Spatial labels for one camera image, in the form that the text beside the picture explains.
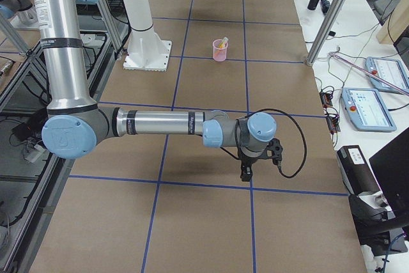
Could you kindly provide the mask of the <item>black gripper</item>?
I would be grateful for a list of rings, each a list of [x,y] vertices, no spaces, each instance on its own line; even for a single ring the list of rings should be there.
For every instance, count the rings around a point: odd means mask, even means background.
[[[238,158],[241,161],[241,174],[240,179],[241,181],[248,181],[252,180],[253,172],[251,166],[259,159],[261,155],[260,152],[252,152],[252,151],[239,151]]]

